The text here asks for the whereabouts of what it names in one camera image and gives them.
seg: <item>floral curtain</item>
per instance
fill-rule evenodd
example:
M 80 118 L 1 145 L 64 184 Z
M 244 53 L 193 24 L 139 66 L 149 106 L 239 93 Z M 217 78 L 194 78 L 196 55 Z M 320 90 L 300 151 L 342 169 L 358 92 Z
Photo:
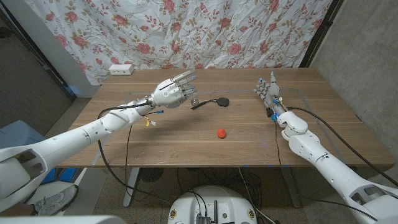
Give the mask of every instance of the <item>floral curtain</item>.
M 112 64 L 298 67 L 331 0 L 25 0 L 92 85 Z

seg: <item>power strip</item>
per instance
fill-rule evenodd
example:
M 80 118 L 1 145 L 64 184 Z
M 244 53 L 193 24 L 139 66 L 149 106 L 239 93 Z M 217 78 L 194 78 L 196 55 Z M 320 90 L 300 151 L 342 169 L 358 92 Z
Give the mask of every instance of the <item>power strip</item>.
M 134 67 L 129 65 L 112 65 L 109 68 L 111 75 L 131 75 L 134 71 Z

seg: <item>red ball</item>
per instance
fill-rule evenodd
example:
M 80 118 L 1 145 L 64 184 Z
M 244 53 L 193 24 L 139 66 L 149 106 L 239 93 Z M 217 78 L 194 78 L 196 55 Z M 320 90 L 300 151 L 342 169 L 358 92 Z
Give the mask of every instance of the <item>red ball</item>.
M 225 138 L 225 136 L 226 136 L 225 130 L 223 128 L 220 128 L 219 130 L 217 130 L 217 136 L 219 138 Z

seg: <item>robotic arm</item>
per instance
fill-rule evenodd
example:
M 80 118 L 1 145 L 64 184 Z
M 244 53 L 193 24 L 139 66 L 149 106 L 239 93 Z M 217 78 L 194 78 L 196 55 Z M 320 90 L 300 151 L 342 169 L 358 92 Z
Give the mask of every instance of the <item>robotic arm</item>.
M 156 106 L 180 106 L 197 91 L 188 84 L 197 77 L 187 78 L 194 72 L 190 70 L 169 78 L 157 85 L 150 96 L 120 105 L 135 106 L 133 108 L 111 110 L 96 121 L 35 144 L 1 149 L 0 212 L 26 198 L 50 170 L 90 144 L 132 126 Z
M 289 142 L 290 149 L 315 166 L 347 205 L 373 217 L 351 209 L 359 223 L 397 222 L 398 190 L 363 179 L 328 152 L 319 138 L 308 130 L 308 124 L 284 106 L 274 72 L 271 84 L 260 78 L 254 92 L 264 100 L 268 117 L 284 128 L 282 136 Z

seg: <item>tabletop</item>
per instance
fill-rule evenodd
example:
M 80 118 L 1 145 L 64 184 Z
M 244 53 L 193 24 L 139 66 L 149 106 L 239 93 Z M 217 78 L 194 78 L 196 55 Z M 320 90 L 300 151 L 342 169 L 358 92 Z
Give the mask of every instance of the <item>tabletop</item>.
M 191 110 L 190 102 L 175 109 L 159 107 L 150 114 L 156 126 L 141 119 L 129 140 L 129 167 L 269 167 L 311 166 L 295 155 L 281 136 L 282 128 L 266 116 L 263 101 L 253 92 L 259 77 L 269 81 L 274 71 L 285 106 L 305 108 L 328 122 L 349 144 L 374 165 L 390 166 L 394 158 L 354 111 L 313 68 L 203 69 L 193 81 L 200 101 L 225 97 L 228 107 L 207 103 Z M 128 76 L 110 76 L 70 127 L 94 121 L 98 113 L 149 95 L 163 80 L 186 70 L 135 70 Z M 313 116 L 294 113 L 308 123 L 321 144 L 350 166 L 364 162 Z M 226 130 L 220 139 L 216 132 Z M 129 128 L 104 140 L 104 154 L 111 166 L 124 166 Z M 98 145 L 92 144 L 59 167 L 104 166 Z

